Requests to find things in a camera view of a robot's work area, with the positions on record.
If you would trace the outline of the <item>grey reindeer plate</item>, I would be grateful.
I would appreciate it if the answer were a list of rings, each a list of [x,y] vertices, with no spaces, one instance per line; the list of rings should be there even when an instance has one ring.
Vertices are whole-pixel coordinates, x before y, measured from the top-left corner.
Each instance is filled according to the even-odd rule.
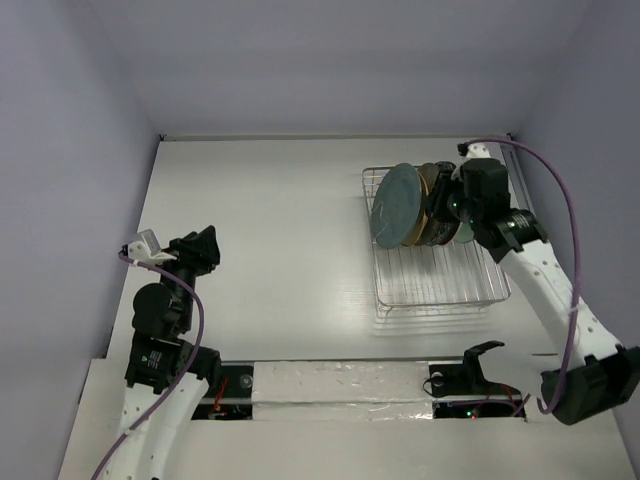
[[[438,179],[439,167],[435,163],[425,163],[417,168],[417,172],[421,180],[421,204],[414,226],[401,243],[405,247],[431,246],[439,229],[438,221],[431,217],[427,209],[427,199]]]

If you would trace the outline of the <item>blue floral white plate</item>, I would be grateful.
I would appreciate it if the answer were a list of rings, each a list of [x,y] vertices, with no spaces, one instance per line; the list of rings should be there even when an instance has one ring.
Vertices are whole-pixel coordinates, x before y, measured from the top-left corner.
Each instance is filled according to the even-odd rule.
[[[452,172],[455,169],[455,164],[449,161],[438,161],[435,164],[439,167],[439,176],[442,172]],[[441,222],[439,223],[439,229],[434,238],[433,244],[429,247],[442,246],[451,241],[458,229],[459,224],[456,222]]]

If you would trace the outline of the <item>mint green flower plate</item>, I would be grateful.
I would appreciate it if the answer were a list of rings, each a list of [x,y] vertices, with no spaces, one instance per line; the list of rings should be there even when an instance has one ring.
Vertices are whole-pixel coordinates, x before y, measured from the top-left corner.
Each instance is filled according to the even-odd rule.
[[[471,222],[461,222],[453,237],[453,241],[458,244],[467,244],[475,239]]]

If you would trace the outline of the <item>plain teal plate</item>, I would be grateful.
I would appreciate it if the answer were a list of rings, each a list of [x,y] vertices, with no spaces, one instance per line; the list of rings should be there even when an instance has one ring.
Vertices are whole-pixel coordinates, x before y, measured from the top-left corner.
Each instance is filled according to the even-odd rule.
[[[422,209],[422,182],[416,168],[401,163],[382,178],[371,208],[371,233],[377,245],[393,249],[413,231]]]

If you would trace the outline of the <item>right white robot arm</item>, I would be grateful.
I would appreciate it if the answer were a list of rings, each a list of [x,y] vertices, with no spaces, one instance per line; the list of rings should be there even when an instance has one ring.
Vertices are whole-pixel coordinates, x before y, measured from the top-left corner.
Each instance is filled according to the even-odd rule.
[[[507,384],[536,397],[542,412],[574,425],[630,399],[639,384],[639,349],[625,347],[597,320],[536,217],[511,206],[508,185],[498,160],[472,158],[439,173],[427,211],[437,220],[470,225],[475,240],[520,288],[562,358],[547,363],[492,340],[468,348],[453,378],[473,394]]]

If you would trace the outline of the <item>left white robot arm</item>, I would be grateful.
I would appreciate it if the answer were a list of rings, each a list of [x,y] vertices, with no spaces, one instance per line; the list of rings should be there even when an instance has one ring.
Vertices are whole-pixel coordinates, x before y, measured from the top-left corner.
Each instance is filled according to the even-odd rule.
[[[124,245],[120,260],[159,274],[135,294],[117,438],[95,479],[163,479],[193,413],[222,382],[221,356],[203,346],[204,303],[195,291],[221,254],[214,226],[161,247],[150,229]]]

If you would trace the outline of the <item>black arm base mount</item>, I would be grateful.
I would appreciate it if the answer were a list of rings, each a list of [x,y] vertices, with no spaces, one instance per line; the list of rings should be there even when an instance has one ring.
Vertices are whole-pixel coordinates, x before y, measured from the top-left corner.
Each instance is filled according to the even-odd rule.
[[[503,342],[488,341],[468,348],[461,360],[430,363],[428,375],[422,384],[423,391],[434,399],[488,394],[496,383],[484,377],[479,357],[503,346]]]

